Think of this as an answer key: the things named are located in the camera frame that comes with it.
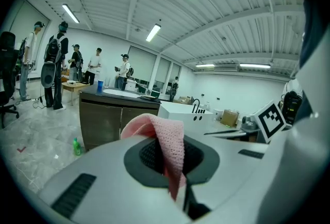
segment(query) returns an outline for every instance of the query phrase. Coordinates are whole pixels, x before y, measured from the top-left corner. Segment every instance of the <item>red tape mark on floor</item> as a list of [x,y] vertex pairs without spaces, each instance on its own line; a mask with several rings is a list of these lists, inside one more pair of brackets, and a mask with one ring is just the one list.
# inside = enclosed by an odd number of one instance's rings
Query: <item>red tape mark on floor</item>
[[24,150],[25,150],[25,148],[26,148],[26,147],[24,147],[24,148],[23,148],[23,149],[21,149],[21,150],[20,150],[19,148],[17,148],[17,150],[18,150],[19,152],[22,152],[22,151],[24,151]]

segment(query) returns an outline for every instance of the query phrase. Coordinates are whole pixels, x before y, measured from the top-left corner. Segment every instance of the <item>green bottle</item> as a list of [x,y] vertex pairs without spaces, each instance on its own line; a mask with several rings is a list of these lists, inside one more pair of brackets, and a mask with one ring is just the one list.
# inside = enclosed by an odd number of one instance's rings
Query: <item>green bottle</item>
[[77,141],[77,138],[74,138],[73,140],[73,150],[74,150],[74,154],[77,156],[81,155],[81,147],[79,142]]

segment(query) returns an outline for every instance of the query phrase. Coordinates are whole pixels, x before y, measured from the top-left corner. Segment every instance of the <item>pink towel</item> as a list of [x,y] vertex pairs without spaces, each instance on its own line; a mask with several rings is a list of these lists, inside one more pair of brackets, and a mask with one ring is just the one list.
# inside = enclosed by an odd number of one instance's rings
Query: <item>pink towel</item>
[[182,174],[184,165],[184,124],[182,121],[159,118],[142,114],[132,119],[123,129],[121,139],[133,135],[156,137],[164,157],[164,175],[169,178],[170,193],[175,200],[178,189],[185,184]]

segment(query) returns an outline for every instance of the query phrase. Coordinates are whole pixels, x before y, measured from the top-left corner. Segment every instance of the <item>blue cup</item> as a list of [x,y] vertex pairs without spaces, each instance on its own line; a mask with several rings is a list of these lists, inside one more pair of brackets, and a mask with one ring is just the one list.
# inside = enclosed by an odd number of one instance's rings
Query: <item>blue cup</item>
[[97,81],[97,90],[102,91],[104,81],[98,80]]

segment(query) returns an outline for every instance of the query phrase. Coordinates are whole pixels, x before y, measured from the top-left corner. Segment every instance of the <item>fluorescent light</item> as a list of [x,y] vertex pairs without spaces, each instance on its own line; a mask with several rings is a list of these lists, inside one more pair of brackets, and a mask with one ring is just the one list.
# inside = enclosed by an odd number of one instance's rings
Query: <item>fluorescent light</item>
[[157,32],[160,30],[161,26],[156,24],[153,29],[151,30],[151,32],[149,33],[148,37],[146,38],[147,42],[150,42],[153,37],[157,34]]
[[69,14],[69,16],[73,19],[75,23],[79,23],[79,20],[74,15],[74,13],[71,11],[70,7],[67,4],[63,4],[62,7],[65,9],[65,11]]
[[214,65],[196,65],[196,67],[214,67]]
[[257,63],[240,63],[240,67],[253,67],[253,68],[270,68],[270,65],[260,65]]

